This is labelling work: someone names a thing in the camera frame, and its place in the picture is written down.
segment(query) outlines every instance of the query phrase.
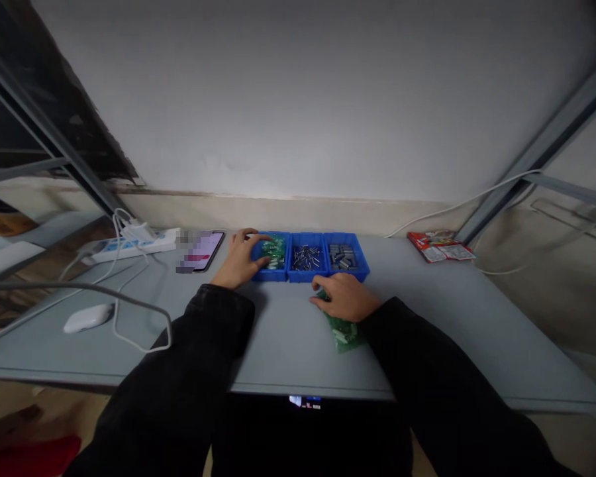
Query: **red snack package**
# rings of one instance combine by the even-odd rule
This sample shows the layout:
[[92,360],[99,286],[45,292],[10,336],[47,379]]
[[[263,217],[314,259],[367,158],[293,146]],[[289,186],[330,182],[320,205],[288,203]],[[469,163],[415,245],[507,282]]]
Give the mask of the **red snack package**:
[[455,232],[409,232],[408,238],[428,263],[443,260],[474,260],[477,258],[468,247],[454,239]]

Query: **green electronic component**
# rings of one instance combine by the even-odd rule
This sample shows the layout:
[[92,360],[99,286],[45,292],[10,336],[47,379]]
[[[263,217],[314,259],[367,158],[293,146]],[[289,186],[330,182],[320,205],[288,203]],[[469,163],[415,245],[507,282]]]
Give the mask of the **green electronic component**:
[[[325,301],[331,301],[324,290],[319,291],[317,296]],[[366,339],[358,328],[357,323],[351,323],[350,321],[333,317],[324,311],[323,313],[331,327],[331,333],[336,342],[338,353],[342,354],[343,352],[351,351],[366,343]]]
[[261,257],[269,256],[272,258],[266,267],[269,270],[281,270],[285,268],[285,238],[282,235],[272,234],[272,238],[266,241],[261,247]]

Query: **black sleeve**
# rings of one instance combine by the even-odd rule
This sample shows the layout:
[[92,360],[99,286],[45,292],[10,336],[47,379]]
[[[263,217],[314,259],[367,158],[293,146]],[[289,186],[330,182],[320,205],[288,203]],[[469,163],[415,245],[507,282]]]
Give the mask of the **black sleeve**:
[[575,476],[442,331],[391,298],[360,323],[439,477]]
[[[64,475],[202,475],[232,363],[253,319],[250,300],[201,286],[173,323],[172,347],[147,355],[123,380],[93,442]],[[163,334],[154,346],[165,343]]]

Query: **right hand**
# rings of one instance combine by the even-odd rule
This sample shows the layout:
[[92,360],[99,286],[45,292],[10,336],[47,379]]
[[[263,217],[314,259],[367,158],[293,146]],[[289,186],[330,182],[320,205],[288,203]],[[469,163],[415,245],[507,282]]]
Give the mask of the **right hand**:
[[380,300],[349,274],[335,274],[331,278],[316,275],[311,287],[323,287],[331,301],[311,297],[309,301],[329,315],[359,323],[381,306]]
[[261,257],[252,261],[252,249],[260,240],[271,240],[269,235],[259,235],[256,229],[240,229],[230,239],[230,251],[211,285],[235,290],[251,280],[271,258]]

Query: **floor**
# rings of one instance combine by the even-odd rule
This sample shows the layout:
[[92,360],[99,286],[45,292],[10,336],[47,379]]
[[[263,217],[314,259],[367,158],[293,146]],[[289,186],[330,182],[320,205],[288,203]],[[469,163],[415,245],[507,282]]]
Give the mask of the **floor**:
[[[75,434],[84,448],[93,438],[99,414],[108,396],[42,388],[29,384],[0,382],[0,418],[31,405],[43,414],[31,423],[23,423],[15,433],[0,436],[0,448],[23,441],[46,441]],[[584,477],[596,477],[596,417],[589,415],[533,415],[554,456]],[[413,476],[432,477],[435,472],[424,451],[415,442]],[[211,453],[204,476],[211,472]]]

